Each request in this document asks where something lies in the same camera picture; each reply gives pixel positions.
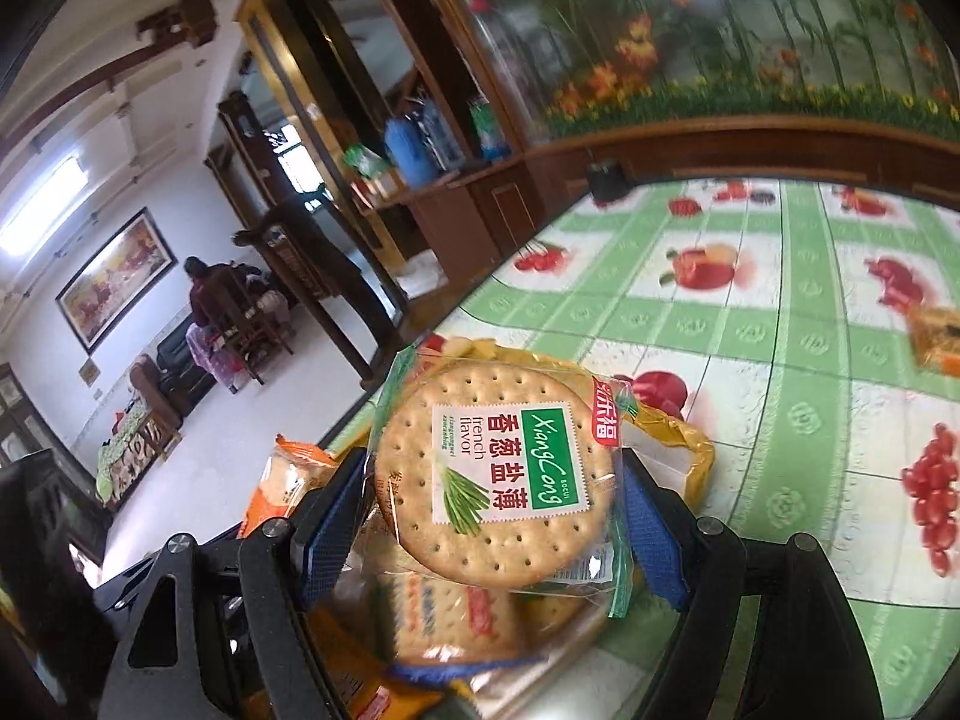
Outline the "blue Hokkaido cracker pack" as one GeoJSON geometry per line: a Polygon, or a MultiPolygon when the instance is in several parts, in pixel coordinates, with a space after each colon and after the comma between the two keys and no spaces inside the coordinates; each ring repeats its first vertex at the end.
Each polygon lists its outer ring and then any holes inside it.
{"type": "Polygon", "coordinates": [[[377,600],[389,667],[407,681],[443,684],[547,661],[522,593],[399,572],[377,581],[377,600]]]}

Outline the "brown sandwich cracker pack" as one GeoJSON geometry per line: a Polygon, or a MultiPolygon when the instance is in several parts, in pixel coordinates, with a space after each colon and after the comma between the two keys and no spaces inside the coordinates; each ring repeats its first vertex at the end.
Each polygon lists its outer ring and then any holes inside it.
{"type": "Polygon", "coordinates": [[[960,377],[960,312],[918,305],[907,315],[911,351],[919,367],[960,377]]]}

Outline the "orange cheese snack bag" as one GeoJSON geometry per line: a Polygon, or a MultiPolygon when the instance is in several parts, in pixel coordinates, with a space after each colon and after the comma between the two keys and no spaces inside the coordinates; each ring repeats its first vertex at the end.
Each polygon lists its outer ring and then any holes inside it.
{"type": "Polygon", "coordinates": [[[254,533],[270,518],[288,518],[302,498],[331,481],[338,461],[316,444],[277,434],[239,527],[239,538],[254,533]]]}

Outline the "black sofa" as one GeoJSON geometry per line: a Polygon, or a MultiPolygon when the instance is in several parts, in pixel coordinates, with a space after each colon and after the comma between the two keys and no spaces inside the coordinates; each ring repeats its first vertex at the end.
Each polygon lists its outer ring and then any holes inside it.
{"type": "Polygon", "coordinates": [[[192,325],[192,319],[185,317],[156,348],[160,392],[181,418],[187,418],[215,385],[212,374],[194,361],[190,351],[187,330],[192,325]]]}

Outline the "white foam tray yellow tape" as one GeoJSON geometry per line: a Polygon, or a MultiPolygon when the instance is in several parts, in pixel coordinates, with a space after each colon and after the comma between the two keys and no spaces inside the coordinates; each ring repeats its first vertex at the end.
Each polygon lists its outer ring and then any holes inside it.
{"type": "Polygon", "coordinates": [[[491,340],[394,359],[350,444],[359,511],[325,609],[386,672],[387,717],[625,718],[674,627],[628,462],[698,505],[715,446],[679,379],[491,340]]]}

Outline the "seated person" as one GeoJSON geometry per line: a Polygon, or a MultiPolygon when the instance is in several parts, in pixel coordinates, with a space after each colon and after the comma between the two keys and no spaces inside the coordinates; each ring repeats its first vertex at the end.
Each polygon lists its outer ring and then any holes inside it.
{"type": "Polygon", "coordinates": [[[290,349],[295,334],[285,294],[267,271],[247,263],[187,257],[184,271],[192,316],[185,338],[194,361],[231,394],[242,376],[261,383],[259,359],[275,346],[290,349]]]}

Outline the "green fruit pattern tablecloth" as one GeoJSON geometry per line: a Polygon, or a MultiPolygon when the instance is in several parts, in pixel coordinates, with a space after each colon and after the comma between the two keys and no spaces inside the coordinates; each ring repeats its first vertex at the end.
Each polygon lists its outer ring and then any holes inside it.
{"type": "Polygon", "coordinates": [[[784,179],[581,200],[438,323],[604,376],[667,372],[716,449],[709,515],[814,535],[851,601],[887,717],[958,652],[958,553],[928,550],[901,475],[958,424],[905,312],[958,302],[955,211],[784,179]]]}

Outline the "framed painting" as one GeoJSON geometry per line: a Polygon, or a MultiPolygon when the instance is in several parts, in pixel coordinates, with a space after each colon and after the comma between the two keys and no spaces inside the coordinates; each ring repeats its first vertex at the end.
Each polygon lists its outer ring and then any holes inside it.
{"type": "Polygon", "coordinates": [[[176,263],[151,211],[142,208],[76,271],[55,302],[78,343],[93,353],[176,263]]]}

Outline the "dark wooden chair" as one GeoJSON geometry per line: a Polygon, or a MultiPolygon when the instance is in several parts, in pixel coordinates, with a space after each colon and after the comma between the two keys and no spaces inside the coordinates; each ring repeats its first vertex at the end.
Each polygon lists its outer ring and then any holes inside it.
{"type": "Polygon", "coordinates": [[[364,390],[379,385],[397,351],[405,344],[400,322],[407,310],[407,293],[377,260],[373,249],[358,232],[353,231],[345,215],[332,202],[329,192],[324,188],[316,192],[293,192],[274,205],[254,202],[245,190],[235,192],[225,188],[224,195],[241,222],[241,229],[233,234],[233,242],[238,247],[254,249],[277,273],[355,369],[364,390]],[[319,210],[352,241],[356,252],[373,272],[382,293],[386,294],[391,309],[387,309],[364,278],[361,268],[317,222],[316,215],[308,208],[311,202],[319,203],[319,210]],[[366,325],[376,342],[371,359],[366,359],[358,351],[347,332],[332,319],[331,312],[316,296],[317,288],[324,289],[329,296],[345,299],[366,325]]]}

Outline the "ceiling light panel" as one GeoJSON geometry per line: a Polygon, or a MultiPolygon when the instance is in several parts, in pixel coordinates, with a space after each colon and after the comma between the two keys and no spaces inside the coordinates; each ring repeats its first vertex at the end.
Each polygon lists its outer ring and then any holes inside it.
{"type": "Polygon", "coordinates": [[[59,229],[88,185],[88,171],[76,154],[70,154],[32,184],[25,198],[2,223],[2,254],[25,259],[41,249],[59,229]]]}

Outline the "wooden side cabinet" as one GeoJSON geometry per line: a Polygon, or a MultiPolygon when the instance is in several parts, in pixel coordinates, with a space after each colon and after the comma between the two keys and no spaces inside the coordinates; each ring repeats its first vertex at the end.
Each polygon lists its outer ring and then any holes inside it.
{"type": "Polygon", "coordinates": [[[412,213],[448,282],[469,284],[565,213],[587,188],[584,149],[535,148],[475,171],[448,172],[377,206],[412,213]]]}

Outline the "green bag on cabinet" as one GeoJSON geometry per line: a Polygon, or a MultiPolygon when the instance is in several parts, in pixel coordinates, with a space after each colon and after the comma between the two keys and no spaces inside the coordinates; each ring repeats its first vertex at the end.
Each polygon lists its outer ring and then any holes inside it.
{"type": "Polygon", "coordinates": [[[364,146],[363,143],[355,143],[348,146],[343,153],[343,159],[352,169],[361,177],[372,181],[391,169],[391,163],[384,160],[381,154],[377,154],[372,149],[364,146]]]}

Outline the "blue thermos jug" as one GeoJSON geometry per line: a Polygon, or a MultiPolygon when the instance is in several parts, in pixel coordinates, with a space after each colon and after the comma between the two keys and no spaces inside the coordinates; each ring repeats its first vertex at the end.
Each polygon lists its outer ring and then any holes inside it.
{"type": "Polygon", "coordinates": [[[425,187],[438,179],[438,166],[409,119],[400,117],[386,122],[384,145],[410,188],[425,187]]]}

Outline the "small black cup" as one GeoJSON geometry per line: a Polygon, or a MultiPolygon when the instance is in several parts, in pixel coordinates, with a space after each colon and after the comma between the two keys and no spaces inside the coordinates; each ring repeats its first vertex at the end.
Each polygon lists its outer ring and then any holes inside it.
{"type": "Polygon", "coordinates": [[[590,163],[587,166],[586,181],[592,201],[599,208],[621,202],[631,192],[631,181],[622,163],[617,160],[590,163]]]}

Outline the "floral glass partition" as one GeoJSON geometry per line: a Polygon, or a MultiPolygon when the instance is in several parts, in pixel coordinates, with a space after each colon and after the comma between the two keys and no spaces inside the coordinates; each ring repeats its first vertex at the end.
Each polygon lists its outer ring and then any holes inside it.
{"type": "Polygon", "coordinates": [[[460,0],[535,143],[693,117],[958,135],[958,64],[916,0],[460,0]]]}

